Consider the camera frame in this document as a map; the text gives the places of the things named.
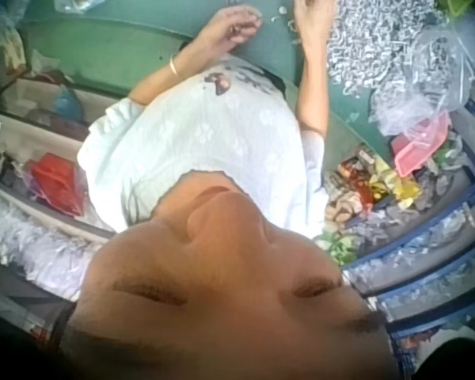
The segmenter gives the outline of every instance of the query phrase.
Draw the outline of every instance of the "closed eye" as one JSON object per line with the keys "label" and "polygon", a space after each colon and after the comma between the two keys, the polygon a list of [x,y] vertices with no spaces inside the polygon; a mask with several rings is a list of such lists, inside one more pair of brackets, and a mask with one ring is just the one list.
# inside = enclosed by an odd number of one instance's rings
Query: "closed eye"
{"label": "closed eye", "polygon": [[341,279],[339,281],[323,278],[308,279],[295,288],[294,295],[299,298],[313,298],[334,291],[342,286],[343,282]]}
{"label": "closed eye", "polygon": [[171,306],[183,306],[187,303],[186,298],[163,285],[119,281],[112,285],[112,289]]}

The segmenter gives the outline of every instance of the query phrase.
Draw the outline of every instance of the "hand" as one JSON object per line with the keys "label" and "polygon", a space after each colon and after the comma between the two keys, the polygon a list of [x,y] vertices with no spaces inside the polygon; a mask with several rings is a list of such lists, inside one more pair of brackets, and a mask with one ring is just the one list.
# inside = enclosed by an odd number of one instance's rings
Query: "hand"
{"label": "hand", "polygon": [[325,47],[335,9],[336,0],[295,0],[295,24],[307,55]]}
{"label": "hand", "polygon": [[260,12],[252,6],[219,10],[194,40],[209,60],[219,59],[254,37],[262,26]]}

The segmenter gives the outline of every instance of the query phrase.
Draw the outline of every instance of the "white shirt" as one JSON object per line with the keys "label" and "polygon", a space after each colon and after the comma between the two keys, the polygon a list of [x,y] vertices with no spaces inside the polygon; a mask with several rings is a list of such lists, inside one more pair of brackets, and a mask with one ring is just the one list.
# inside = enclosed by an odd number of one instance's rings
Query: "white shirt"
{"label": "white shirt", "polygon": [[116,232],[148,219],[181,176],[198,170],[224,172],[277,226],[321,233],[324,141],[299,131],[282,94],[246,61],[228,55],[147,107],[123,99],[89,130],[78,162],[97,213]]}

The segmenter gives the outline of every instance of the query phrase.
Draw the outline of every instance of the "green table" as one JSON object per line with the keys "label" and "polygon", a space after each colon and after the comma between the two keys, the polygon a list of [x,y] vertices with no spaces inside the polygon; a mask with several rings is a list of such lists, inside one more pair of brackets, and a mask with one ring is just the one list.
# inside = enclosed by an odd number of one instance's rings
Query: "green table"
{"label": "green table", "polygon": [[[53,0],[34,0],[25,14],[24,23],[84,18],[118,21],[160,29],[176,35],[194,37],[213,14],[227,6],[227,0],[107,0],[83,15],[55,11]],[[292,44],[297,35],[287,27],[293,18],[293,0],[248,0],[264,17],[259,34],[235,51],[236,55],[263,67],[281,78],[298,85],[302,74],[302,51]],[[271,22],[279,15],[278,8],[286,6],[288,17]],[[345,124],[377,154],[392,163],[389,144],[376,124],[368,123],[370,91],[362,91],[360,98],[342,94],[342,85],[329,85],[330,107]]]}

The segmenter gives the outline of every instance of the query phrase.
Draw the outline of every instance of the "person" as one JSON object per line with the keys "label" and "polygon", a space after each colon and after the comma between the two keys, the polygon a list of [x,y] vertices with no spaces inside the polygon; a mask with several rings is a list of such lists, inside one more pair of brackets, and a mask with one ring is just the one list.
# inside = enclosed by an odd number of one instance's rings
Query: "person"
{"label": "person", "polygon": [[262,26],[235,6],[90,128],[78,161],[119,233],[90,263],[61,341],[83,374],[395,378],[382,319],[308,238],[327,198],[335,7],[295,1],[296,116],[262,69],[226,54]]}

